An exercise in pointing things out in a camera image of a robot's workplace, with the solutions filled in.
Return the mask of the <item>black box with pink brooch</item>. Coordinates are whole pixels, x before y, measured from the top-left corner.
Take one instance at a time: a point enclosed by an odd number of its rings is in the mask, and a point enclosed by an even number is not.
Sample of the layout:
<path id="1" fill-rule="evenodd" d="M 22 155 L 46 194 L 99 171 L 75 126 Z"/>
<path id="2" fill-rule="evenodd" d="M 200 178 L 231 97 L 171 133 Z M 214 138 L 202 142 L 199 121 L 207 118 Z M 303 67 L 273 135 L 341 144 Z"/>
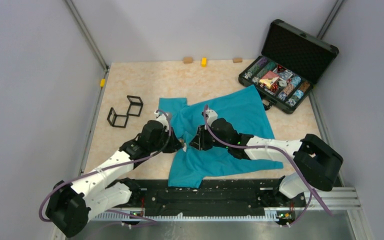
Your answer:
<path id="1" fill-rule="evenodd" d="M 107 115 L 107 122 L 114 128 L 126 128 L 129 116 L 125 114 L 117 114 L 113 107 L 110 108 Z"/>

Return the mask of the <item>black box with grey brooch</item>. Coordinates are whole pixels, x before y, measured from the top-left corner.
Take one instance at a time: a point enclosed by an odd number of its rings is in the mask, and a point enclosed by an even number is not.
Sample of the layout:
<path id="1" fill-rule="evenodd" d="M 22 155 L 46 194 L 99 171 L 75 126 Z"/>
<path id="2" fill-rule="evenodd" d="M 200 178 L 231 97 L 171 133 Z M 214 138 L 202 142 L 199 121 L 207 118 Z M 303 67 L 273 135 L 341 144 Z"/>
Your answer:
<path id="1" fill-rule="evenodd" d="M 142 98 L 135 95 L 127 95 L 126 97 L 129 101 L 127 115 L 132 117 L 140 117 L 144 106 Z"/>

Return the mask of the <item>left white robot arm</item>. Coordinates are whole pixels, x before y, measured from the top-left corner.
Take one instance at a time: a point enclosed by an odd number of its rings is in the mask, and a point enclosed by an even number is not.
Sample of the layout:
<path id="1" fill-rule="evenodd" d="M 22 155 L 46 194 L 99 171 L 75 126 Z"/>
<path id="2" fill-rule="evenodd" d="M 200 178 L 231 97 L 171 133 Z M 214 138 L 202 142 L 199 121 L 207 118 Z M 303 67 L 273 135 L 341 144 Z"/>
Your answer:
<path id="1" fill-rule="evenodd" d="M 58 182 L 41 203 L 39 218 L 53 223 L 71 238 L 95 216 L 115 206 L 136 206 L 141 198 L 137 186 L 129 179 L 120 182 L 118 177 L 160 153 L 174 153 L 182 148 L 171 125 L 172 115 L 160 109 L 155 115 L 135 138 L 92 171 Z"/>

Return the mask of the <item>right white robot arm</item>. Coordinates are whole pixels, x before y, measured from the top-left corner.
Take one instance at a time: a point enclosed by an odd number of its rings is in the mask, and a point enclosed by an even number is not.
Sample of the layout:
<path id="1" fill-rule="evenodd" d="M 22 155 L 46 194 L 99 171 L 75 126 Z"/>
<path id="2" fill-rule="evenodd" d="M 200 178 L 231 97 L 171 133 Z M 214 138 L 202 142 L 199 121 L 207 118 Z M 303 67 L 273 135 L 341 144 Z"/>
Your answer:
<path id="1" fill-rule="evenodd" d="M 281 177 L 273 190 L 273 200 L 279 206 L 287 206 L 308 190 L 330 192 L 344 162 L 338 152 L 315 134 L 308 133 L 298 140 L 275 140 L 239 133 L 212 109 L 205 110 L 204 124 L 198 127 L 189 145 L 199 151 L 225 148 L 239 160 L 290 163 L 295 172 Z"/>

